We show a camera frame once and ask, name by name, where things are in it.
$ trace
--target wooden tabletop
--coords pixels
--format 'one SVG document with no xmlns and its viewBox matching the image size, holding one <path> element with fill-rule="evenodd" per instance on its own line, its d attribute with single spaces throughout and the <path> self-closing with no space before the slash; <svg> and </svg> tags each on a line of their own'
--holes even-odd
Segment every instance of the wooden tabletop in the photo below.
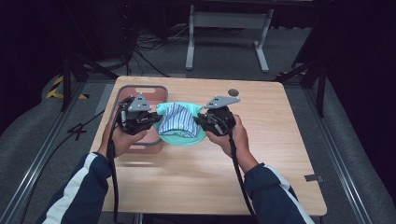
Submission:
<svg viewBox="0 0 396 224">
<path fill-rule="evenodd" d="M 162 85 L 168 102 L 208 103 L 215 95 L 239 91 L 241 101 L 229 105 L 247 129 L 250 151 L 259 162 L 271 164 L 291 183 L 311 216 L 327 208 L 290 104 L 280 83 L 168 77 L 119 77 L 93 140 L 99 148 L 119 89 L 125 85 Z M 205 138 L 187 147 L 163 145 L 156 154 L 126 153 L 116 158 L 120 211 L 133 213 L 247 215 L 232 160 Z M 111 178 L 104 211 L 113 211 Z"/>
</svg>

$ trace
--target pink tray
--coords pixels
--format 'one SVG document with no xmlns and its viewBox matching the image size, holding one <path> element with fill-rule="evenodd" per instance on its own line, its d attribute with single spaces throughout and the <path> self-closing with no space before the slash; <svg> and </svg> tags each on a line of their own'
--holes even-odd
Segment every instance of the pink tray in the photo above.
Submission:
<svg viewBox="0 0 396 224">
<path fill-rule="evenodd" d="M 168 90 L 164 86 L 123 86 L 119 90 L 111 116 L 115 116 L 115 113 L 119 108 L 118 102 L 121 102 L 128 96 L 136 96 L 139 92 L 143 93 L 146 100 L 151 105 L 151 110 L 149 112 L 155 112 L 157 109 L 157 104 L 165 103 L 168 99 Z M 161 151 L 161 149 L 163 149 L 163 140 L 157 134 L 157 131 L 154 129 L 154 127 L 151 127 L 148 130 L 148 134 L 139 142 L 131 145 L 128 152 L 157 153 Z"/>
</svg>

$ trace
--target navy blue sleeve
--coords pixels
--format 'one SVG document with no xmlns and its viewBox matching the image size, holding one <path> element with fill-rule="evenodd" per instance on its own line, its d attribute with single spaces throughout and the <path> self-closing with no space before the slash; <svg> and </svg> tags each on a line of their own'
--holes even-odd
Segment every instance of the navy blue sleeve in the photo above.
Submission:
<svg viewBox="0 0 396 224">
<path fill-rule="evenodd" d="M 263 163 L 245 174 L 245 189 L 260 223 L 314 223 L 277 170 Z"/>
<path fill-rule="evenodd" d="M 84 156 L 69 181 L 52 196 L 37 223 L 97 223 L 110 176 L 104 156 L 98 153 Z"/>
</svg>

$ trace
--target dark circular cap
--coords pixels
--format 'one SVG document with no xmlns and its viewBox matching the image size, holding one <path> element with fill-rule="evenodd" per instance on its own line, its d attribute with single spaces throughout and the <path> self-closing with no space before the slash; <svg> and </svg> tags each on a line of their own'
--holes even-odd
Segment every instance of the dark circular cap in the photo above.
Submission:
<svg viewBox="0 0 396 224">
<path fill-rule="evenodd" d="M 228 94 L 230 94 L 231 96 L 238 96 L 239 95 L 239 91 L 236 89 L 229 89 L 228 90 Z"/>
</svg>

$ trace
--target person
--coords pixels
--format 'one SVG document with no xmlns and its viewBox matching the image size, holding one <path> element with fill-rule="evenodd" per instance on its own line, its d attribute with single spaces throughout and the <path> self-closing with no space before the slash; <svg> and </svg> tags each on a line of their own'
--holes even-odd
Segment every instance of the person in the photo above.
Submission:
<svg viewBox="0 0 396 224">
<path fill-rule="evenodd" d="M 234 115 L 233 140 L 239 166 L 245 174 L 245 190 L 252 200 L 260 223 L 314 223 L 298 203 L 291 185 L 272 166 L 258 163 L 250 153 L 248 134 L 239 116 Z M 111 171 L 106 159 L 107 141 L 111 125 L 107 124 L 98 150 L 85 155 L 64 184 L 51 198 L 37 223 L 97 223 L 108 190 L 107 179 Z M 116 128 L 113 141 L 116 157 L 122 155 L 133 143 L 141 140 L 146 131 L 136 135 Z M 206 133 L 231 157 L 228 136 Z"/>
</svg>

